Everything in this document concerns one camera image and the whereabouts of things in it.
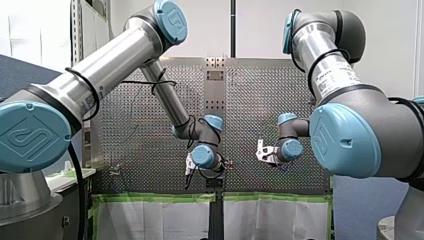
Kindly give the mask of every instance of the light blue joint cap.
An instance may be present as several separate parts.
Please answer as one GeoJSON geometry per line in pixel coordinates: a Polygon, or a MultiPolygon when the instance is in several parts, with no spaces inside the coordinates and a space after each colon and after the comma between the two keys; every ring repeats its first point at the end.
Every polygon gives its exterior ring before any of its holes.
{"type": "Polygon", "coordinates": [[[424,104],[424,96],[419,96],[414,98],[414,102],[418,103],[418,104],[424,104]]]}
{"type": "Polygon", "coordinates": [[[289,139],[281,146],[281,153],[286,160],[293,161],[303,154],[303,146],[296,139],[289,139]]]}
{"type": "Polygon", "coordinates": [[[328,103],[317,108],[309,134],[315,157],[336,175],[367,178],[380,168],[377,136],[361,115],[345,105],[328,103]]]}
{"type": "Polygon", "coordinates": [[[160,30],[172,44],[178,45],[187,38],[187,21],[178,5],[170,0],[155,2],[154,11],[160,30]]]}
{"type": "Polygon", "coordinates": [[[36,102],[0,105],[0,171],[38,171],[59,160],[71,142],[71,127],[55,108],[36,102]]]}
{"type": "Polygon", "coordinates": [[[283,113],[280,116],[278,116],[278,125],[281,125],[287,121],[296,119],[297,116],[294,113],[283,113]]]}
{"type": "MultiPolygon", "coordinates": [[[[299,13],[296,12],[296,16],[294,17],[294,20],[296,21],[297,15],[299,13]]],[[[290,13],[286,17],[286,23],[284,25],[284,32],[283,32],[283,53],[284,54],[291,54],[292,53],[292,31],[293,31],[293,23],[292,20],[293,13],[290,13]]]]}
{"type": "Polygon", "coordinates": [[[191,155],[194,165],[200,168],[209,169],[214,165],[214,153],[212,149],[206,145],[202,144],[195,147],[191,155]]]}
{"type": "Polygon", "coordinates": [[[215,116],[215,115],[206,115],[204,119],[216,130],[222,131],[224,128],[224,122],[222,121],[222,118],[215,116]]]}

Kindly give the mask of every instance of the label sticker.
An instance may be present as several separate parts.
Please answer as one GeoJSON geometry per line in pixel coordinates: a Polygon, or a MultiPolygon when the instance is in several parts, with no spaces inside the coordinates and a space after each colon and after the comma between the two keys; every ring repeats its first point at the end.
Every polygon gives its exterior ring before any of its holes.
{"type": "Polygon", "coordinates": [[[323,99],[338,89],[361,84],[347,62],[338,62],[336,66],[319,74],[315,82],[323,99]]]}

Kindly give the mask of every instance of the pegboard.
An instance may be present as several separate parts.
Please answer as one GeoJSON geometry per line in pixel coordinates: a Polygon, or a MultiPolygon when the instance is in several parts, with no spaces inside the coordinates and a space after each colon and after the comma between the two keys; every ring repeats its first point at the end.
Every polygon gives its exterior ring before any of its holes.
{"type": "MultiPolygon", "coordinates": [[[[308,139],[302,140],[304,156],[286,171],[270,168],[255,157],[258,138],[274,144],[279,114],[308,117],[311,113],[306,79],[289,60],[225,59],[218,69],[224,78],[216,83],[208,80],[210,58],[171,58],[163,64],[170,79],[178,83],[176,91],[189,114],[213,113],[211,100],[215,109],[219,101],[218,115],[225,121],[222,149],[233,163],[226,191],[329,191],[329,175],[314,159],[308,139]]],[[[137,70],[128,80],[144,81],[144,76],[137,70]]],[[[103,168],[94,179],[95,192],[206,190],[198,174],[190,190],[184,190],[187,142],[172,136],[170,121],[149,86],[118,86],[102,101],[96,124],[98,139],[92,136],[92,141],[99,141],[100,149],[92,155],[101,155],[103,168]]]]}
{"type": "Polygon", "coordinates": [[[328,193],[329,175],[315,160],[309,139],[301,139],[303,156],[283,169],[258,164],[255,156],[259,138],[266,146],[275,144],[281,113],[311,115],[304,74],[290,60],[228,59],[226,91],[225,156],[233,162],[226,191],[328,193]]]}

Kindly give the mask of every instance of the robotic arm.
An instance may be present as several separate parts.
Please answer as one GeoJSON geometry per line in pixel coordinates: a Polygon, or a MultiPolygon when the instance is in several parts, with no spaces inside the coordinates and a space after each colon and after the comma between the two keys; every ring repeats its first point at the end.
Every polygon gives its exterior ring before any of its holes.
{"type": "Polygon", "coordinates": [[[423,111],[412,101],[392,103],[352,69],[365,49],[365,30],[346,11],[301,13],[286,20],[284,52],[308,75],[316,99],[310,120],[292,113],[278,119],[277,164],[301,156],[298,137],[310,137],[319,163],[336,175],[394,177],[411,182],[423,175],[423,111]]]}
{"type": "MultiPolygon", "coordinates": [[[[121,35],[66,73],[47,85],[32,84],[0,104],[0,230],[5,239],[24,239],[16,235],[15,224],[60,205],[61,197],[51,195],[41,170],[59,160],[82,122],[97,114],[100,100],[137,68],[152,83],[174,135],[199,141],[191,153],[194,164],[223,171],[217,152],[222,119],[190,118],[158,59],[186,37],[180,8],[172,1],[157,1],[129,18],[121,35]],[[83,119],[93,108],[93,114],[83,119]]],[[[48,230],[49,238],[39,239],[57,239],[56,232],[48,230]]]]}

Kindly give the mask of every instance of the metal stand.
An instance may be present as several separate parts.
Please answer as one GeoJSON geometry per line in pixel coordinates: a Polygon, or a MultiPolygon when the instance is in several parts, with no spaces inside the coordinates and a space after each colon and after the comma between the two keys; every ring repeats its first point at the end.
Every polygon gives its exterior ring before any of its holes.
{"type": "Polygon", "coordinates": [[[206,187],[215,193],[215,201],[209,204],[208,240],[224,240],[224,178],[206,180],[206,187]]]}

